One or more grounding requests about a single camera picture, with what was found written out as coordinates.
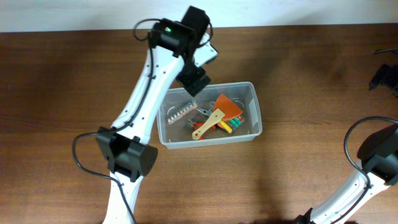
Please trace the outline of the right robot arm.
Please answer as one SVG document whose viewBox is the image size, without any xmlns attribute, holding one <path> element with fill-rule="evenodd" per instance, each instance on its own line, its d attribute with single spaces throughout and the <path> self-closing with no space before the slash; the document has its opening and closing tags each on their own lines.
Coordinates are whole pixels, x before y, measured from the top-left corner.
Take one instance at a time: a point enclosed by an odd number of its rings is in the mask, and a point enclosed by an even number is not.
<svg viewBox="0 0 398 224">
<path fill-rule="evenodd" d="M 348 152 L 353 130 L 367 121 L 384 121 L 391 125 L 368 136 L 358 149 L 355 162 Z M 397 120 L 371 116 L 355 122 L 345 134 L 343 149 L 353 173 L 333 195 L 293 222 L 298 224 L 346 223 L 368 200 L 397 184 Z"/>
</svg>

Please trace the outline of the socket bit rail orange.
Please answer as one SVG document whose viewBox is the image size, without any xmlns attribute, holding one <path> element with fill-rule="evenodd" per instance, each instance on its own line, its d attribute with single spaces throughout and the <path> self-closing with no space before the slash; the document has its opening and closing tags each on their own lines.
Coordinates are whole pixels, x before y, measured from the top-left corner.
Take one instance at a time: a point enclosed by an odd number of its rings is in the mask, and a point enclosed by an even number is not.
<svg viewBox="0 0 398 224">
<path fill-rule="evenodd" d="M 192 100 L 191 102 L 184 105 L 180 108 L 176 113 L 172 114 L 167 118 L 168 124 L 173 124 L 174 122 L 178 121 L 180 118 L 184 117 L 189 112 L 195 110 L 197 108 L 197 102 Z"/>
</svg>

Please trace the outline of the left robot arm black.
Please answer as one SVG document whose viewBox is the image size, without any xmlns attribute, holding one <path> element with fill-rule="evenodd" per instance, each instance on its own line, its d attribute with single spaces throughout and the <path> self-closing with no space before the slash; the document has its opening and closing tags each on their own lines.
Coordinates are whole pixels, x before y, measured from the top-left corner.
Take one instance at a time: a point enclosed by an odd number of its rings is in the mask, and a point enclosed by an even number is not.
<svg viewBox="0 0 398 224">
<path fill-rule="evenodd" d="M 129 101 L 111 127 L 96 135 L 111 180 L 105 223 L 135 223 L 139 186 L 158 155 L 148 142 L 169 87 L 178 81 L 195 96 L 210 82 L 202 67 L 218 54 L 206 33 L 210 27 L 206 12 L 190 6 L 181 21 L 157 19 L 145 37 L 147 58 Z"/>
</svg>

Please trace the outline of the orange black long-nose pliers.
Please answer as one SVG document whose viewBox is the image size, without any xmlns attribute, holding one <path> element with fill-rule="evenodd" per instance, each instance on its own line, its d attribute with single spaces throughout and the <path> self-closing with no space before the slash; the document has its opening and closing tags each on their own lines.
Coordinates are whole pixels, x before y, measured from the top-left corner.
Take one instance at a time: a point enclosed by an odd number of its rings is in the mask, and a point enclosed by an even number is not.
<svg viewBox="0 0 398 224">
<path fill-rule="evenodd" d="M 196 110 L 198 110 L 201 114 L 203 114 L 207 117 L 210 117 L 212 114 L 212 110 L 206 110 L 206 109 L 199 108 L 199 107 L 197 107 Z"/>
</svg>

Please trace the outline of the small red-handled pliers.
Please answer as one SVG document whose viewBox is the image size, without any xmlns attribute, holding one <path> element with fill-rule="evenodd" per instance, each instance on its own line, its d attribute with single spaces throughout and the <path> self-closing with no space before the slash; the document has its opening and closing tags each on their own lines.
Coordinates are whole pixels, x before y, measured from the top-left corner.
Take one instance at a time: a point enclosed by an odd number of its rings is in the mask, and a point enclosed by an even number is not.
<svg viewBox="0 0 398 224">
<path fill-rule="evenodd" d="M 199 122 L 199 121 L 195 121 L 195 120 L 192 120 L 192 119 L 188 119 L 187 120 L 187 124 L 193 129 L 193 132 L 195 132 L 197 129 L 199 129 L 200 127 L 202 127 L 203 125 L 204 125 L 204 123 L 205 122 Z M 203 135 L 204 134 L 202 134 L 198 139 L 195 139 L 193 136 L 194 136 L 194 133 L 192 133 L 192 138 L 193 138 L 193 140 L 204 140 L 204 138 L 203 138 Z"/>
</svg>

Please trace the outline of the screwdriver set clear case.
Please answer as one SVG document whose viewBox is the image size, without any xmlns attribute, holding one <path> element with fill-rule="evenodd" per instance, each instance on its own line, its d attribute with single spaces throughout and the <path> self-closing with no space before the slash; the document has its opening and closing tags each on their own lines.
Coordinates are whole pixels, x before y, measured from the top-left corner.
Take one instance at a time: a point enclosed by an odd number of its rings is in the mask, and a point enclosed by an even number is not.
<svg viewBox="0 0 398 224">
<path fill-rule="evenodd" d="M 209 103 L 210 106 L 210 110 L 213 110 L 215 105 L 214 101 L 211 101 Z M 235 132 L 240 126 L 242 126 L 242 124 L 244 123 L 244 118 L 242 116 L 238 116 L 237 118 L 233 118 L 229 121 L 225 121 L 225 123 L 232 129 L 231 133 Z M 227 129 L 223 128 L 222 125 L 218 124 L 218 127 L 220 129 L 224 129 L 225 131 L 227 131 Z"/>
</svg>

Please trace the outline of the orange scraper wooden handle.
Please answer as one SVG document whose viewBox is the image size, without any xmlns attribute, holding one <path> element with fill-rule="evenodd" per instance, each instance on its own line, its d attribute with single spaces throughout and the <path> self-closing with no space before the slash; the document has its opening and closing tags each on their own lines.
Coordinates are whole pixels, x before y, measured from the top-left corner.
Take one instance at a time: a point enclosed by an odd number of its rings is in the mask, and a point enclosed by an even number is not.
<svg viewBox="0 0 398 224">
<path fill-rule="evenodd" d="M 211 116 L 208 117 L 202 127 L 193 132 L 193 137 L 198 139 L 213 125 L 218 126 L 218 124 L 227 129 L 227 133 L 230 134 L 232 129 L 225 123 L 225 121 L 237 118 L 238 116 L 241 116 L 242 113 L 243 110 L 241 108 L 235 105 L 226 95 L 221 94 L 215 101 Z"/>
</svg>

